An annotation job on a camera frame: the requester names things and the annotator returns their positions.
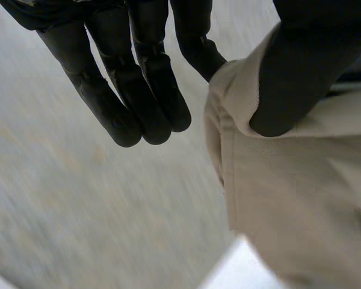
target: glove finger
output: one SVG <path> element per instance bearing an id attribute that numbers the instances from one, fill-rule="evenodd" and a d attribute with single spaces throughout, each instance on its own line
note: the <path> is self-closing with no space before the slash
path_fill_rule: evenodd
<path id="1" fill-rule="evenodd" d="M 127 4 L 135 50 L 146 81 L 172 130 L 184 131 L 191 124 L 191 114 L 163 44 L 168 0 L 128 0 Z"/>
<path id="2" fill-rule="evenodd" d="M 123 147 L 138 143 L 140 126 L 102 78 L 83 23 L 71 22 L 38 34 L 114 141 Z"/>
<path id="3" fill-rule="evenodd" d="M 211 27 L 212 0 L 170 0 L 180 51 L 187 62 L 209 82 L 227 61 L 215 43 L 206 38 Z"/>
<path id="4" fill-rule="evenodd" d="M 139 120 L 144 139 L 152 145 L 167 141 L 171 127 L 132 55 L 126 6 L 95 13 L 85 25 L 121 99 Z"/>

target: beige fabric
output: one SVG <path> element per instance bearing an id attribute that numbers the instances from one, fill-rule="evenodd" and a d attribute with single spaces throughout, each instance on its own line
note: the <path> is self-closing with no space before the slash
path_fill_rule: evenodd
<path id="1" fill-rule="evenodd" d="M 361 289 L 361 91 L 320 102 L 281 137 L 252 131 L 273 32 L 210 84 L 206 140 L 230 227 L 294 288 L 320 280 Z"/>

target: robotic hand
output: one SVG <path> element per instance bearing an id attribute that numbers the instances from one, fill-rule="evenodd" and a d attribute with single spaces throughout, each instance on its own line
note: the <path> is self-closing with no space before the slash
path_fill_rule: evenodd
<path id="1" fill-rule="evenodd" d="M 210 30 L 212 0 L 170 0 L 180 50 L 205 80 L 226 61 Z M 77 92 L 114 141 L 123 147 L 141 137 L 164 143 L 186 130 L 191 115 L 179 91 L 163 40 L 168 0 L 0 0 L 26 29 L 36 30 Z M 131 51 L 130 24 L 139 65 Z M 117 92 L 91 54 L 91 34 Z"/>

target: floor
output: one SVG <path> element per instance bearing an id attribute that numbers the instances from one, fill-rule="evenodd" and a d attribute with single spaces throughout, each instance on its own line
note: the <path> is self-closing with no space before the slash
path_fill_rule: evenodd
<path id="1" fill-rule="evenodd" d="M 277 21 L 271 0 L 215 0 L 209 38 L 242 58 Z M 0 275 L 18 289 L 195 289 L 236 244 L 204 144 L 207 84 L 172 17 L 165 45 L 193 124 L 164 145 L 122 149 L 0 7 Z M 202 288 L 222 288 L 212 286 Z"/>

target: gray floor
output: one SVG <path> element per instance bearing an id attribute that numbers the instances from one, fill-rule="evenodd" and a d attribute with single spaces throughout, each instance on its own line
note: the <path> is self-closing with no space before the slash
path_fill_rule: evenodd
<path id="1" fill-rule="evenodd" d="M 209 37 L 242 58 L 277 20 L 271 0 L 215 0 Z M 122 149 L 0 7 L 0 274 L 19 289 L 195 289 L 230 245 L 203 138 L 207 84 L 172 17 L 165 44 L 192 127 Z"/>

